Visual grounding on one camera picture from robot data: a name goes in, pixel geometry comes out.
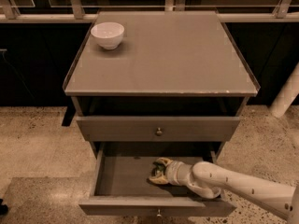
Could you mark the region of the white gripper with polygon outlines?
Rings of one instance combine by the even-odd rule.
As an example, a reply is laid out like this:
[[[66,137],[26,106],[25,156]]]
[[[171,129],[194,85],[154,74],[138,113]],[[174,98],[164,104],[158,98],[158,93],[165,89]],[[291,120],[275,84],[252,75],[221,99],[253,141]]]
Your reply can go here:
[[[165,175],[157,174],[149,177],[149,181],[156,185],[166,185],[171,184],[174,186],[179,186],[178,182],[178,169],[181,165],[180,161],[172,161],[171,159],[160,157],[154,164],[159,168],[166,168]]]

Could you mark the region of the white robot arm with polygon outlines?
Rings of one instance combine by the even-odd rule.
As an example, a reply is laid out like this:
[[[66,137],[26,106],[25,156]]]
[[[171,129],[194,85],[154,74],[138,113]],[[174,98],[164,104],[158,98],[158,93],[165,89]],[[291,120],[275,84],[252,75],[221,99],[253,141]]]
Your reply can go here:
[[[285,219],[287,224],[299,224],[298,187],[244,175],[207,161],[190,165],[161,157],[154,165],[149,177],[153,184],[187,187],[206,199],[214,199],[226,189]]]

